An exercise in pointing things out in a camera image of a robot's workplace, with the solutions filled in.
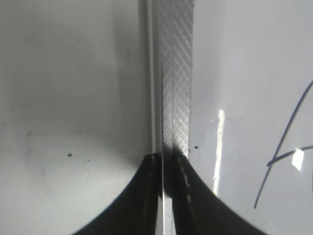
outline glossy white surface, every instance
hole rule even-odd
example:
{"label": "glossy white surface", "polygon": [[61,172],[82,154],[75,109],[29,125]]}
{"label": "glossy white surface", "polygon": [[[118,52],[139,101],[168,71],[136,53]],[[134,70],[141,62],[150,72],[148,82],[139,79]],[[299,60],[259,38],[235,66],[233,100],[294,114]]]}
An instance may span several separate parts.
{"label": "glossy white surface", "polygon": [[[304,0],[195,2],[190,162],[213,190],[223,134],[218,196],[271,235],[313,231],[312,150],[301,171],[292,156],[276,163],[253,209],[267,162],[313,79],[312,8]],[[280,154],[312,144],[312,102],[313,92]]]}
{"label": "glossy white surface", "polygon": [[142,10],[0,1],[1,235],[73,233],[150,152]]}

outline knurled metal surface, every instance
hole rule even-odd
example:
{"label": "knurled metal surface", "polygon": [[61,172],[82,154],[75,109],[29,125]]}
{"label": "knurled metal surface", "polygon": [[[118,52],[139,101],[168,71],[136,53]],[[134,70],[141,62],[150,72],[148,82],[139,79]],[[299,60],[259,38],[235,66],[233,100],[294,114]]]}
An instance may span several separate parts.
{"label": "knurled metal surface", "polygon": [[[163,143],[188,156],[194,0],[160,0]],[[164,232],[174,235],[172,199],[164,197]]]}

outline thin black cable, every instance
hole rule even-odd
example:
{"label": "thin black cable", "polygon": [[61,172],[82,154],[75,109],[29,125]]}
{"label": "thin black cable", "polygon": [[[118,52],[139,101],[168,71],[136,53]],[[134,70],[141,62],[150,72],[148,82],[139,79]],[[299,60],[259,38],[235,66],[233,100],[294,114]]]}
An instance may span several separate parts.
{"label": "thin black cable", "polygon": [[268,166],[272,166],[274,163],[280,161],[280,160],[283,160],[284,158],[287,158],[289,157],[290,155],[293,155],[297,150],[302,150],[302,151],[305,151],[305,150],[309,150],[309,149],[313,149],[313,145],[309,145],[309,146],[305,146],[305,147],[301,147],[299,149],[295,149],[293,151],[290,151],[288,153],[285,153],[283,155],[280,155],[279,157],[271,160],[268,162]]}
{"label": "thin black cable", "polygon": [[[280,142],[279,142],[279,144],[278,144],[278,147],[277,147],[277,149],[276,149],[276,152],[275,152],[275,154],[274,154],[274,156],[273,156],[273,160],[277,157],[278,152],[279,152],[281,146],[283,145],[283,142],[284,142],[284,140],[285,140],[285,138],[286,138],[286,135],[287,135],[287,133],[288,133],[288,131],[289,131],[289,129],[290,129],[292,123],[293,123],[293,120],[295,119],[295,117],[296,117],[296,115],[297,115],[297,113],[298,113],[298,111],[299,111],[299,109],[300,109],[300,106],[301,106],[303,100],[305,99],[305,97],[307,96],[308,92],[310,91],[312,85],[313,85],[313,81],[311,81],[311,83],[308,85],[308,87],[306,88],[306,90],[305,90],[304,93],[302,94],[302,96],[301,96],[301,98],[300,98],[300,100],[299,100],[299,102],[298,102],[298,104],[297,104],[297,106],[296,106],[296,108],[295,108],[295,110],[294,110],[294,112],[293,112],[293,114],[292,114],[292,116],[291,116],[291,118],[290,118],[288,124],[287,124],[287,127],[286,127],[286,129],[285,129],[285,131],[284,131],[284,134],[283,134],[282,138],[280,139]],[[266,172],[266,174],[265,174],[265,177],[264,177],[264,179],[263,179],[263,182],[262,182],[262,184],[261,184],[260,190],[259,190],[259,192],[258,192],[258,195],[256,196],[255,203],[254,203],[254,208],[255,208],[255,209],[256,209],[256,206],[258,205],[258,201],[259,201],[260,195],[261,195],[261,193],[262,193],[262,190],[263,190],[263,188],[264,188],[265,182],[266,182],[266,180],[267,180],[267,178],[268,178],[268,175],[269,175],[271,169],[272,169],[272,166],[270,166],[270,167],[268,168],[268,170],[267,170],[267,172]]]}

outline black object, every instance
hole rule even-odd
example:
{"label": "black object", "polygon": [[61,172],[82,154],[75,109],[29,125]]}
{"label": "black object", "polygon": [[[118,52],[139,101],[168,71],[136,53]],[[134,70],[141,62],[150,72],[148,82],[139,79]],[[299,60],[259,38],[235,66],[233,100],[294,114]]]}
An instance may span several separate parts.
{"label": "black object", "polygon": [[[220,201],[200,179],[187,158],[166,151],[171,169],[170,193],[177,235],[265,235]],[[154,235],[161,157],[146,155],[138,171],[115,201],[74,235]]]}
{"label": "black object", "polygon": [[154,235],[160,170],[160,156],[146,155],[119,197],[74,235]]}

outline diamond pattern texture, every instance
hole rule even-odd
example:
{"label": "diamond pattern texture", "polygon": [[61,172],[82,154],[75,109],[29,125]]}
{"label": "diamond pattern texture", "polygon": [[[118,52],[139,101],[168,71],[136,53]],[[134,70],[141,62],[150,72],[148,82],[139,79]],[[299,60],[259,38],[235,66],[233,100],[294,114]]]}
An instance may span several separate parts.
{"label": "diamond pattern texture", "polygon": [[[163,143],[188,156],[194,0],[159,3]],[[172,199],[164,206],[165,235],[174,235]]]}

